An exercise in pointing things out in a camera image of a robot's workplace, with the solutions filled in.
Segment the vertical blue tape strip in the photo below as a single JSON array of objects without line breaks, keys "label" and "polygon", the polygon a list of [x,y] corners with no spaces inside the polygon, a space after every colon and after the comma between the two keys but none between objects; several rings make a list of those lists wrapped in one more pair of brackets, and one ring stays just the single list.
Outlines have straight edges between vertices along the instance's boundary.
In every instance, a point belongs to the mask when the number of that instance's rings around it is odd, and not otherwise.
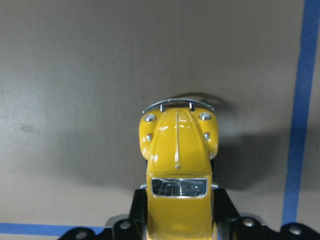
[{"label": "vertical blue tape strip", "polygon": [[285,183],[282,224],[297,221],[309,105],[318,41],[319,17],[320,0],[305,0],[300,56],[294,90],[287,162],[288,175]]},{"label": "vertical blue tape strip", "polygon": [[[61,237],[67,231],[74,228],[76,226],[0,223],[0,234]],[[88,228],[92,229],[95,234],[99,234],[104,230],[103,227],[89,226]]]}]

